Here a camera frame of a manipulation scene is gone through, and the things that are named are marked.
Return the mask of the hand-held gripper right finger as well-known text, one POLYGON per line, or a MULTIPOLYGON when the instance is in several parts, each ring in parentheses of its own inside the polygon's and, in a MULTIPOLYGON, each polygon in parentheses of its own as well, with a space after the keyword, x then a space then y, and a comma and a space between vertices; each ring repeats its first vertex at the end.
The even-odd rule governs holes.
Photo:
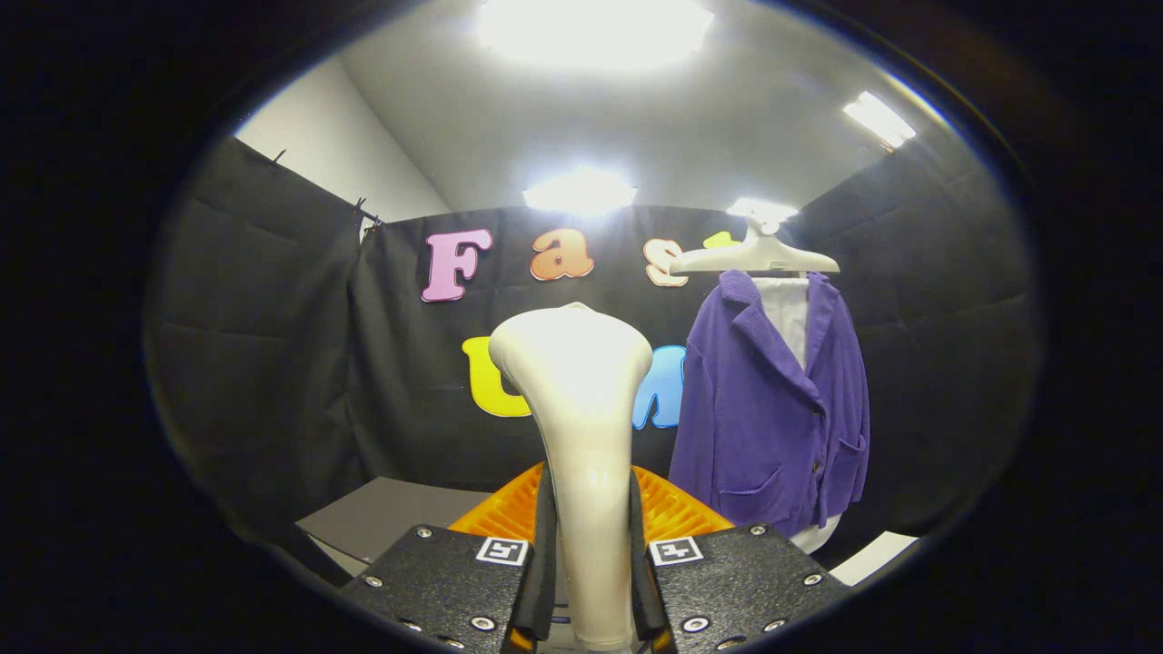
POLYGON ((732 524, 632 468, 632 616, 651 653, 759 653, 849 600, 850 588, 773 526, 732 524))

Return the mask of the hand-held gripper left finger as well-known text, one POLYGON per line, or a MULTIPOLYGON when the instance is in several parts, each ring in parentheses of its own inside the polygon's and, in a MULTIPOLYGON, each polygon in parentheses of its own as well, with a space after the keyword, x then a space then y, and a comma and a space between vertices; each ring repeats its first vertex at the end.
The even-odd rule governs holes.
POLYGON ((550 634, 557 510, 544 463, 452 525, 411 526, 341 590, 395 653, 535 653, 550 634))

